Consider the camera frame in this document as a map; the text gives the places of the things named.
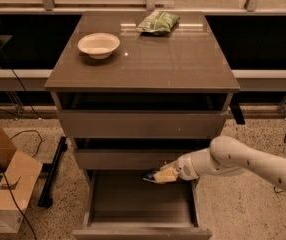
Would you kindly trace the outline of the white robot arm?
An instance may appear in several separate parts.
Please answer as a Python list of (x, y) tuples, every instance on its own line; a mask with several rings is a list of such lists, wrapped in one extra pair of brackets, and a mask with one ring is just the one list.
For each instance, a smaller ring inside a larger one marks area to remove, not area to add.
[(191, 181), (203, 175), (234, 175), (246, 169), (286, 192), (286, 158), (265, 153), (228, 137), (214, 138), (209, 147), (180, 156), (153, 176), (156, 183)]

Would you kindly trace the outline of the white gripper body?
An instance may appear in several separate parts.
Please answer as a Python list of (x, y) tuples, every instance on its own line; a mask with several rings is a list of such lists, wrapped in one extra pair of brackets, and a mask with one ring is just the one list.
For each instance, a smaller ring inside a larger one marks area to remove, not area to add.
[(191, 181), (199, 178), (192, 162), (192, 153), (180, 156), (176, 161), (176, 169), (182, 180)]

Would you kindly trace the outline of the yellow taped gripper finger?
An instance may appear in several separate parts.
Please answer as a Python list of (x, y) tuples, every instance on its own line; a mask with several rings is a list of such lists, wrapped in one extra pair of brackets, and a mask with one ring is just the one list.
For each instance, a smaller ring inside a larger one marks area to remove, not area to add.
[(179, 171), (176, 168), (176, 163), (172, 162), (162, 166), (155, 174), (154, 180), (156, 183), (175, 182), (179, 176)]

